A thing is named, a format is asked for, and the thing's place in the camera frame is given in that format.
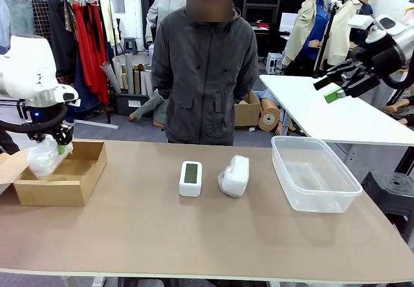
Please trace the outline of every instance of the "red dress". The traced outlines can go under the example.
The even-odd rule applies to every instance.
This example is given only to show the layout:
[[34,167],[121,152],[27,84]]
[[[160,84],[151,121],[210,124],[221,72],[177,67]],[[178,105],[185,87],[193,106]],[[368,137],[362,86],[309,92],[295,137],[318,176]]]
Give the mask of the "red dress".
[[101,103],[108,103],[107,77],[100,68],[107,61],[107,53],[98,6],[74,3],[73,10],[85,82]]

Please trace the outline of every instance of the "clear plastic container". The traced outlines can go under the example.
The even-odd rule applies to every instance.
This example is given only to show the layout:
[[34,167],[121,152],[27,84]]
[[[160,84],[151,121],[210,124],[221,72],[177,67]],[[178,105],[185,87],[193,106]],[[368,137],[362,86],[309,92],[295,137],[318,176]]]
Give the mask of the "clear plastic container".
[[280,184],[296,211],[343,213],[362,186],[322,140],[272,138],[272,161]]

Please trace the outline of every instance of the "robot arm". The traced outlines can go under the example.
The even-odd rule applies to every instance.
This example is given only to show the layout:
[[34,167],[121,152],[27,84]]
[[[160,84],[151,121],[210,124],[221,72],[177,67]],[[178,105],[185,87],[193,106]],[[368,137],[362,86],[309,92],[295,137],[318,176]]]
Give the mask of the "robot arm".
[[46,39],[12,36],[10,50],[0,58],[0,96],[24,99],[31,121],[23,125],[0,120],[0,129],[25,133],[41,142],[50,134],[58,145],[72,141],[73,127],[63,124],[66,104],[80,105],[78,93],[56,79],[56,66]]
[[[369,29],[366,41],[353,51],[351,59],[329,69],[327,75],[315,83],[320,90],[330,83],[340,88],[325,95],[328,103],[339,98],[356,98],[375,88],[380,80],[396,90],[403,90],[414,84],[414,25],[403,25],[387,16],[375,20],[369,16],[355,16],[349,23],[354,28]],[[404,81],[393,81],[389,75],[409,68]]]

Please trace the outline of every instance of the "open cardboard box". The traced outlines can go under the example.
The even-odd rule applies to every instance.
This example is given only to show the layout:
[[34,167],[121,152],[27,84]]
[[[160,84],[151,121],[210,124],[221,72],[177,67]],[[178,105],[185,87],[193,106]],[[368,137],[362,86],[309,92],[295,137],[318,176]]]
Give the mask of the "open cardboard box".
[[247,104],[235,105],[235,126],[236,127],[255,127],[260,117],[260,101],[253,91],[243,99]]
[[46,178],[28,168],[28,149],[0,155],[0,186],[14,183],[21,205],[85,206],[107,163],[105,144],[73,141],[73,148]]

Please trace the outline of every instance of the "cardboard roll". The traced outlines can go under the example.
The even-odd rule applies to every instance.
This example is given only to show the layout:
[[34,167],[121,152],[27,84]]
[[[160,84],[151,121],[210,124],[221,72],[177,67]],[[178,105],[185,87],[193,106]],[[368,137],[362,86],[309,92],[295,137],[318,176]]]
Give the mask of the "cardboard roll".
[[265,132],[273,131],[280,118],[280,110],[276,103],[268,98],[261,100],[260,119],[257,123],[260,129]]

